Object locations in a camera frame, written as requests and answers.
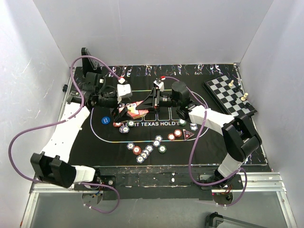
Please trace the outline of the red chips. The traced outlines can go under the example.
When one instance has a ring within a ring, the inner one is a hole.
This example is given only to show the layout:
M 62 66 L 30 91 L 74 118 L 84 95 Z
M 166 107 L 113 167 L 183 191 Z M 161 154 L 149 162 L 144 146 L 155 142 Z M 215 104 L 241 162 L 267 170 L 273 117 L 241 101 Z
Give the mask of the red chips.
M 174 141 L 182 136 L 182 131 L 180 129 L 175 129 L 173 133 L 168 134 L 168 140 Z
M 123 124 L 121 122 L 113 122 L 114 127 L 121 127 Z

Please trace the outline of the red playing card deck box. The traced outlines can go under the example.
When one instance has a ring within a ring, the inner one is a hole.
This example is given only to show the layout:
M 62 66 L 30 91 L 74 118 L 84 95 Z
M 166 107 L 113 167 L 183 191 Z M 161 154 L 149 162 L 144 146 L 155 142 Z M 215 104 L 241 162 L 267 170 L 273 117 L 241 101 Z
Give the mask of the red playing card deck box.
M 149 111 L 148 110 L 137 110 L 136 107 L 139 106 L 143 101 L 137 101 L 131 104 L 126 105 L 127 109 L 128 109 L 128 114 L 133 118 L 133 119 L 138 119 L 141 117 L 146 116 Z

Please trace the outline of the red poker chip stack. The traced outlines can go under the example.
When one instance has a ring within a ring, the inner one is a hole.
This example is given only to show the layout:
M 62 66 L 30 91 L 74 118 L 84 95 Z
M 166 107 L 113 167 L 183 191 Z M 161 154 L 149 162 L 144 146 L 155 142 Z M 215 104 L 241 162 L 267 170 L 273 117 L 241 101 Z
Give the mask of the red poker chip stack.
M 133 148 L 133 154 L 135 154 L 135 155 L 140 155 L 141 152 L 142 152 L 142 150 L 141 150 L 141 148 L 140 148 L 139 146 L 135 146 L 135 147 Z

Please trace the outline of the blue poker chip stack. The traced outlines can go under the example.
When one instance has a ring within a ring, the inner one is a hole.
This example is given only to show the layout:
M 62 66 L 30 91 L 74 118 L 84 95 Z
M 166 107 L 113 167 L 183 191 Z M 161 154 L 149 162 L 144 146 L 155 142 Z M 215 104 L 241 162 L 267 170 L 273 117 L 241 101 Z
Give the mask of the blue poker chip stack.
M 148 156 L 152 151 L 153 151 L 153 147 L 151 145 L 147 145 L 145 149 L 142 150 L 140 155 L 137 156 L 136 161 L 138 163 L 143 163 L 148 158 Z

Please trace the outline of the green poker chip stack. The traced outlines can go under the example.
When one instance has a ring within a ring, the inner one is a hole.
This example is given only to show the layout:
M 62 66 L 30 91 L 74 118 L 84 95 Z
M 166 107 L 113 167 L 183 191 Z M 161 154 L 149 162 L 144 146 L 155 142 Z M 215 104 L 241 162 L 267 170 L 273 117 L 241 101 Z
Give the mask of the green poker chip stack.
M 167 151 L 167 148 L 165 145 L 159 146 L 159 153 L 164 154 Z

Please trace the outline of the black triangular dealer button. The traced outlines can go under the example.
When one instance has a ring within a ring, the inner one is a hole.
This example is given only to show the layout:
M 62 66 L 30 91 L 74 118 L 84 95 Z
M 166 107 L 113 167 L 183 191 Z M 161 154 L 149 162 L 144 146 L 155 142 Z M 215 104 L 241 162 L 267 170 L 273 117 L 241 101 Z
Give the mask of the black triangular dealer button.
M 182 132 L 183 132 L 183 138 L 184 138 L 185 141 L 190 139 L 191 137 L 193 137 L 195 135 L 194 133 L 192 133 L 192 132 L 190 132 L 186 129 L 183 129 Z

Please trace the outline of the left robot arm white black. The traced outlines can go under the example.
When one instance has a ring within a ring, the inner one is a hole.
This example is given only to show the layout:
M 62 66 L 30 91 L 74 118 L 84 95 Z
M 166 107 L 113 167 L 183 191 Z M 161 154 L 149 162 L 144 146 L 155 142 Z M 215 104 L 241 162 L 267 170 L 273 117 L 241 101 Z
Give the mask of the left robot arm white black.
M 80 108 L 80 103 L 67 102 L 61 120 L 66 122 L 56 127 L 51 139 L 41 153 L 34 153 L 30 162 L 39 181 L 69 188 L 73 184 L 85 182 L 85 185 L 96 190 L 100 187 L 101 178 L 96 170 L 88 166 L 68 164 L 69 155 L 77 134 L 85 119 L 90 115 L 88 108 L 68 120 L 68 115 Z

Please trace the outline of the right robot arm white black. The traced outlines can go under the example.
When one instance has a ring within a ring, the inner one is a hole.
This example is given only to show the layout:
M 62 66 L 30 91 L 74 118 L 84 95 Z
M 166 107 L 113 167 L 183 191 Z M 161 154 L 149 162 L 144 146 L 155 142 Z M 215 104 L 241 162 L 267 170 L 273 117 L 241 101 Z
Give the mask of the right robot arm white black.
M 180 119 L 199 124 L 201 128 L 207 127 L 223 136 L 227 151 L 225 159 L 211 178 L 204 183 L 193 182 L 202 187 L 217 185 L 221 189 L 227 188 L 243 162 L 262 144 L 252 121 L 246 114 L 241 117 L 222 114 L 194 102 L 195 95 L 182 81 L 172 84 L 169 95 L 163 89 L 164 83 L 155 80 L 150 94 L 136 108 L 157 112 L 160 107 L 175 107 Z

